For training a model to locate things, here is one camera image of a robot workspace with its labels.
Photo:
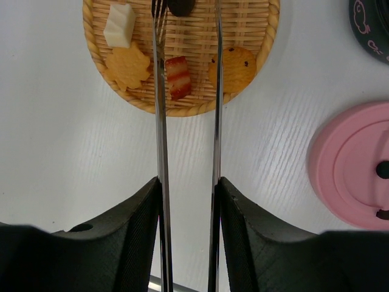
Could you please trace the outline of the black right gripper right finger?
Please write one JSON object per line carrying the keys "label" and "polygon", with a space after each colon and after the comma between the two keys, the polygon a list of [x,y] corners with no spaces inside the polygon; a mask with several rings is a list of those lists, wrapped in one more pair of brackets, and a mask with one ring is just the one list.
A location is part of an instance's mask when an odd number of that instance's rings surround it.
{"label": "black right gripper right finger", "polygon": [[297,228],[219,182],[232,291],[387,291],[388,233]]}

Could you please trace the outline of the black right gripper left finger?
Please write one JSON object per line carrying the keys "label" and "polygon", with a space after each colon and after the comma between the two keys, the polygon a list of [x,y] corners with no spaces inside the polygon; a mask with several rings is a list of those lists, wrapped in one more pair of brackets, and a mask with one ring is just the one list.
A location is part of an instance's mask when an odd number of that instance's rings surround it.
{"label": "black right gripper left finger", "polygon": [[1,225],[2,291],[146,291],[160,205],[151,179],[69,231]]}

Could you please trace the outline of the red striped bacon piece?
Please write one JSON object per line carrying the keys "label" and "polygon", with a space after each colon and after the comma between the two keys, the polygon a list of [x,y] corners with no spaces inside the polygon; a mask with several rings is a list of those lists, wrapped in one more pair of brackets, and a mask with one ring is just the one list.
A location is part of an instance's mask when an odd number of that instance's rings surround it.
{"label": "red striped bacon piece", "polygon": [[191,79],[184,56],[165,61],[169,93],[172,100],[179,100],[191,94]]}

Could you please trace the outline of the white cheese block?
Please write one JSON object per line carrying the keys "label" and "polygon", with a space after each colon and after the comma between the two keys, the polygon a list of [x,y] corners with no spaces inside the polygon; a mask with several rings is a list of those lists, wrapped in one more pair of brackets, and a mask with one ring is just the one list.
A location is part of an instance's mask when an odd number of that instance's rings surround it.
{"label": "white cheese block", "polygon": [[130,4],[111,4],[103,31],[107,45],[129,48],[135,21],[136,14]]}

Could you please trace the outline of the steel serving tongs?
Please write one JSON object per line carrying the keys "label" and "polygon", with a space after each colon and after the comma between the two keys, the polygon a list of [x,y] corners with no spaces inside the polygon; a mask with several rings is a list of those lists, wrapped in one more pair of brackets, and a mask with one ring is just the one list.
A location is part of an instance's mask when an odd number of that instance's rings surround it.
{"label": "steel serving tongs", "polygon": [[[168,179],[167,124],[165,106],[165,27],[167,23],[167,1],[151,2],[152,41],[154,61],[155,116],[157,134],[158,179],[162,187],[162,210],[159,215],[161,286],[162,291],[173,291],[173,265],[171,253],[170,190]],[[208,255],[208,291],[219,290],[219,238],[221,204],[218,183],[221,178],[221,136],[223,109],[223,33],[221,1],[215,1],[217,32],[217,78],[215,133],[213,143],[212,203],[210,215],[210,243]]]}

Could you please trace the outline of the black chocolate piece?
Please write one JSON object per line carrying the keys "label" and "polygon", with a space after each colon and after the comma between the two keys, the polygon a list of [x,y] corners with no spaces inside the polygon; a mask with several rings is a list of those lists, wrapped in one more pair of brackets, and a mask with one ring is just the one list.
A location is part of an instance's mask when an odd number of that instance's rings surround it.
{"label": "black chocolate piece", "polygon": [[172,15],[187,17],[195,7],[195,0],[168,0],[168,9]]}

